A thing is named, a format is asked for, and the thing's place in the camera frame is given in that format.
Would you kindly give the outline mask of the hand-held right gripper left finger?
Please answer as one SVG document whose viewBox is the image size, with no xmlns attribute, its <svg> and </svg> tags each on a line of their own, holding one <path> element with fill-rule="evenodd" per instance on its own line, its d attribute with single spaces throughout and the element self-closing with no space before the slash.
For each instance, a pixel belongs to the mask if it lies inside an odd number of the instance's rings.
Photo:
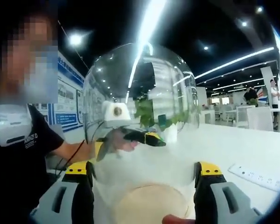
<svg viewBox="0 0 280 224">
<path fill-rule="evenodd" d="M 40 198 L 30 217 L 34 224 L 92 224 L 94 195 L 92 164 L 77 162 L 68 167 Z"/>
</svg>

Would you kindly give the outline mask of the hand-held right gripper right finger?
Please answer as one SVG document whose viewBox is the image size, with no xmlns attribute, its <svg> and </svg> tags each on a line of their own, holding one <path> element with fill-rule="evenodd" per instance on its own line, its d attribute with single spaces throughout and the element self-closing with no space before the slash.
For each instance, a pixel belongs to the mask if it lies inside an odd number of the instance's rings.
<svg viewBox="0 0 280 224">
<path fill-rule="evenodd" d="M 255 224 L 262 217 L 250 198 L 212 163 L 195 164 L 195 189 L 197 224 Z"/>
</svg>

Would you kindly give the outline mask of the person's left hand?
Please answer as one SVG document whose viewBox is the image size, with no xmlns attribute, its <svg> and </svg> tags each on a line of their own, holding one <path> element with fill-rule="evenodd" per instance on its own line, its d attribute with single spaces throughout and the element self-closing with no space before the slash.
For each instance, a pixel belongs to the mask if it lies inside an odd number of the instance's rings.
<svg viewBox="0 0 280 224">
<path fill-rule="evenodd" d="M 132 152 L 138 144 L 139 142 L 133 140 L 113 140 L 112 144 L 108 148 L 107 154 L 114 154 L 117 159 L 121 159 L 121 151 Z"/>
</svg>

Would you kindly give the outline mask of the person's right hand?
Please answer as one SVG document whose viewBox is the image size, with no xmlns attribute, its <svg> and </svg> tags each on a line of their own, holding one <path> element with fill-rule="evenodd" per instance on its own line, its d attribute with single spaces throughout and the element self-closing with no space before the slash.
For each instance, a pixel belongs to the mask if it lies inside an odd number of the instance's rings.
<svg viewBox="0 0 280 224">
<path fill-rule="evenodd" d="M 162 224 L 195 224 L 196 221 L 194 219 L 185 219 L 174 215 L 166 215 L 162 219 L 161 223 Z"/>
</svg>

